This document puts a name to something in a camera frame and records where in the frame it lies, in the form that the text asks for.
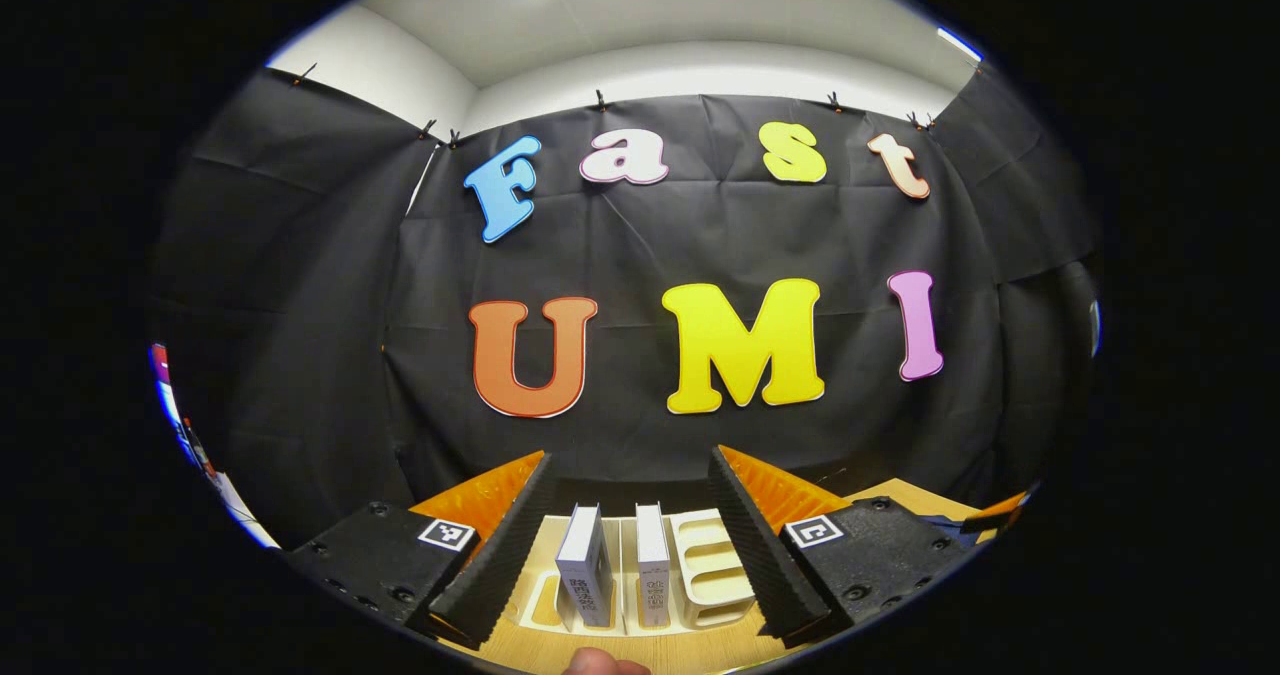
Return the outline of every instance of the wooden table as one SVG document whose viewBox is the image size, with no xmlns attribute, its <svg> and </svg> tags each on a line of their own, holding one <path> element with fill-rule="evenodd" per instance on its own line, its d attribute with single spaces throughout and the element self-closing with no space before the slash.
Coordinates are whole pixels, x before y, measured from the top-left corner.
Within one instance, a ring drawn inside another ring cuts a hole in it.
<svg viewBox="0 0 1280 675">
<path fill-rule="evenodd" d="M 877 496 L 891 497 L 915 515 L 945 515 L 951 520 L 964 520 L 978 511 L 900 479 L 881 483 L 845 498 L 854 501 Z M 995 537 L 993 530 L 983 533 L 979 542 L 991 537 Z M 507 608 L 508 612 L 513 612 L 515 603 L 509 603 Z M 754 605 L 736 622 L 678 635 L 602 638 L 558 634 L 521 628 L 508 617 L 499 617 L 493 635 L 480 646 L 479 653 L 445 640 L 440 642 L 467 655 L 538 675 L 559 675 L 568 667 L 573 651 L 580 647 L 600 648 L 618 660 L 640 662 L 654 675 L 727 672 L 777 660 L 808 647 L 783 648 L 780 640 L 756 634 L 763 626 L 764 616 L 760 615 L 759 606 Z"/>
</svg>

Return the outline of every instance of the fingertip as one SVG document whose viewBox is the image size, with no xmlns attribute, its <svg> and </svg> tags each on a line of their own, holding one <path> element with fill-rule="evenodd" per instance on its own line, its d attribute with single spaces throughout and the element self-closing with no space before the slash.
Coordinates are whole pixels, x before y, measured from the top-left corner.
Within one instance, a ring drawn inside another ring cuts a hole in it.
<svg viewBox="0 0 1280 675">
<path fill-rule="evenodd" d="M 617 675 L 618 663 L 613 656 L 598 648 L 577 648 L 563 675 Z"/>
<path fill-rule="evenodd" d="M 621 660 L 618 661 L 618 675 L 653 675 L 653 671 L 640 665 L 640 662 Z"/>
</svg>

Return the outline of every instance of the pink letter i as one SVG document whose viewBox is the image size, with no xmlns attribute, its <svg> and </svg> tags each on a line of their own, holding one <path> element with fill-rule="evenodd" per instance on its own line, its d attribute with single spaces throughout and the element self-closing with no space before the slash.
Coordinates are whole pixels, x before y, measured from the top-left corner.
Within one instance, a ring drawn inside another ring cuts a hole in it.
<svg viewBox="0 0 1280 675">
<path fill-rule="evenodd" d="M 906 360 L 899 369 L 904 380 L 919 380 L 942 370 L 942 354 L 933 339 L 933 314 L 929 311 L 929 288 L 933 278 L 919 270 L 899 273 L 888 279 L 902 306 L 902 330 L 906 333 Z"/>
</svg>

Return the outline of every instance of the small white box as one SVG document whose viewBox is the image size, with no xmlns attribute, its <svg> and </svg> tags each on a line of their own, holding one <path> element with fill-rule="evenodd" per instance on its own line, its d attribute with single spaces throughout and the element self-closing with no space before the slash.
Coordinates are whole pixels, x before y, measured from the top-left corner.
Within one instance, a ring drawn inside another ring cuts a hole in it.
<svg viewBox="0 0 1280 675">
<path fill-rule="evenodd" d="M 662 505 L 636 505 L 636 565 L 640 571 L 640 625 L 671 624 L 671 555 L 662 524 Z"/>
<path fill-rule="evenodd" d="M 568 599 L 577 607 L 582 624 L 609 628 L 613 611 L 613 570 L 604 547 L 600 507 L 573 507 L 556 566 Z"/>
</svg>

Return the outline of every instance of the letter m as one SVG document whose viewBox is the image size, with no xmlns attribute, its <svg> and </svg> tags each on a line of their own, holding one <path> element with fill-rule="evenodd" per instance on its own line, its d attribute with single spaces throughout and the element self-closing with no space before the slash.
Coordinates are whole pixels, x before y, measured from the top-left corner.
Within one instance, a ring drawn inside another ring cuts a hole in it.
<svg viewBox="0 0 1280 675">
<path fill-rule="evenodd" d="M 813 281 L 773 283 L 749 330 L 716 286 L 667 291 L 662 306 L 675 313 L 680 324 L 680 389 L 667 398 L 667 410 L 687 415 L 719 409 L 721 393 L 712 388 L 713 362 L 740 407 L 751 402 L 771 360 L 772 375 L 760 393 L 765 403 L 822 397 L 826 384 L 818 378 L 813 345 L 813 305 L 819 295 Z"/>
</svg>

